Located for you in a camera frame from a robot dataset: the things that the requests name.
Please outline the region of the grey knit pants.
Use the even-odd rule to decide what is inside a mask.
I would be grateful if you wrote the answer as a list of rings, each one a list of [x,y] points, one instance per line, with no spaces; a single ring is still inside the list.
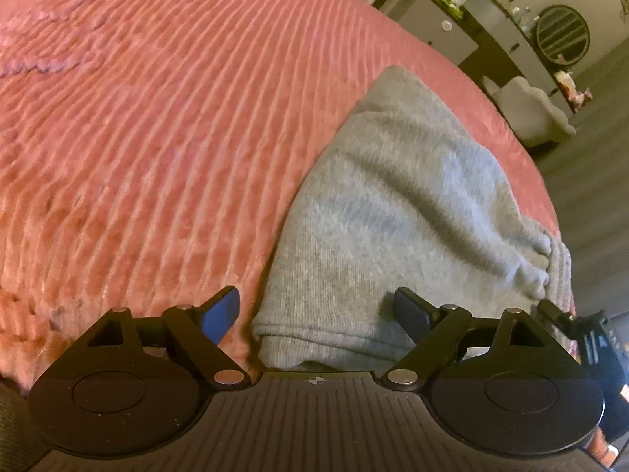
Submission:
[[[572,260],[520,213],[495,156],[392,66],[293,200],[253,321],[261,362],[385,372],[413,347],[394,318],[401,287],[476,317],[544,300],[568,309]]]

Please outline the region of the grey curtain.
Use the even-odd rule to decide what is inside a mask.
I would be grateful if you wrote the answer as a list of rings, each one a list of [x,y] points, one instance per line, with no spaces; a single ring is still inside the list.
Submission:
[[[628,330],[628,43],[578,78],[594,99],[573,118],[577,134],[537,165],[572,253],[581,313],[605,310]]]

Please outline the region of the pink ribbed blanket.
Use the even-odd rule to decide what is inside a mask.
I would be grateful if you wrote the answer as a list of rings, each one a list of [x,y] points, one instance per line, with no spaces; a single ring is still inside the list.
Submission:
[[[27,391],[109,308],[154,315],[226,284],[248,325],[288,207],[399,65],[557,215],[466,75],[364,0],[1,0],[1,376]]]

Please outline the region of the white upholstered chair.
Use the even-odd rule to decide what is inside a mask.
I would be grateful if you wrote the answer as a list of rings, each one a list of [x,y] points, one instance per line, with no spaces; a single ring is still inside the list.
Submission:
[[[534,148],[560,143],[577,134],[566,114],[523,77],[515,77],[503,87],[487,76],[481,83],[522,145]]]

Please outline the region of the pink plush toy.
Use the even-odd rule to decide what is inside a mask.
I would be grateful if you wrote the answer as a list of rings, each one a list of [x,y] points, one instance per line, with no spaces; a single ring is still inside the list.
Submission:
[[[575,79],[572,78],[572,74],[570,72],[559,70],[554,74],[554,78],[557,80],[557,84],[560,85],[562,93],[575,112],[579,112],[593,100],[593,95],[590,89],[586,88],[585,90],[579,90],[577,83]]]

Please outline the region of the grey vanity desk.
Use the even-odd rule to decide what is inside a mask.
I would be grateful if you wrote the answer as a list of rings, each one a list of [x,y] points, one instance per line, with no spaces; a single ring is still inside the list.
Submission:
[[[468,78],[479,87],[483,77],[504,87],[509,80],[523,77],[572,118],[574,111],[550,68],[505,10],[493,0],[468,0],[463,11],[462,28],[476,44],[475,51],[457,64]]]

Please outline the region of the grey drawer cabinet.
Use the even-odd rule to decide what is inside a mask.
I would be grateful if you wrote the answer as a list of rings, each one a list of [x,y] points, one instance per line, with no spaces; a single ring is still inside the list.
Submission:
[[[389,16],[454,65],[460,65],[479,48],[475,22],[469,13],[442,0],[399,0]]]

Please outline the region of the round black mirror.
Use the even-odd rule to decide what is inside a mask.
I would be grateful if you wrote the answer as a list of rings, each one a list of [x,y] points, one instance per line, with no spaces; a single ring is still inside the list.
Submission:
[[[534,39],[542,57],[550,64],[570,67],[590,50],[590,28],[584,17],[570,6],[555,4],[539,14]]]

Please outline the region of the green tissue pack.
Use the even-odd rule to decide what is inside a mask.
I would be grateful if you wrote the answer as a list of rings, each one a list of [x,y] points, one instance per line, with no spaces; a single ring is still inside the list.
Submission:
[[[464,10],[461,8],[461,6],[459,6],[456,2],[454,2],[453,0],[438,0],[439,2],[441,2],[445,8],[447,9],[447,12],[450,13],[452,16],[456,17],[457,19],[462,19],[465,15]]]

